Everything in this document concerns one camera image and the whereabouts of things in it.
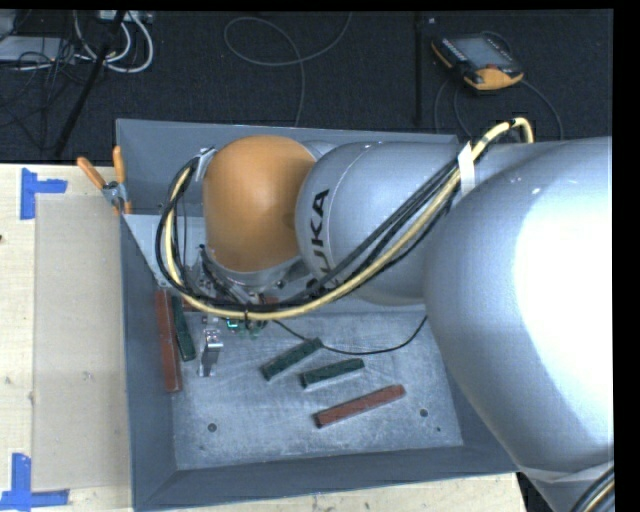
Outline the pale grey metal gripper finger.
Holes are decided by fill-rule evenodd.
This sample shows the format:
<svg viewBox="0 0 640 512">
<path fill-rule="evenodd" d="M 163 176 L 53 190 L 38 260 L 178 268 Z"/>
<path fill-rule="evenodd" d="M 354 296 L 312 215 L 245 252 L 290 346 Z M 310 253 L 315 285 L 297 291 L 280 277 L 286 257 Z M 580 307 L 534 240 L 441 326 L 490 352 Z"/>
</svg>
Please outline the pale grey metal gripper finger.
<svg viewBox="0 0 640 512">
<path fill-rule="evenodd" d="M 224 343 L 220 339 L 220 333 L 216 329 L 203 331 L 203 347 L 200 355 L 199 375 L 211 377 L 215 374 L 220 353 Z"/>
</svg>

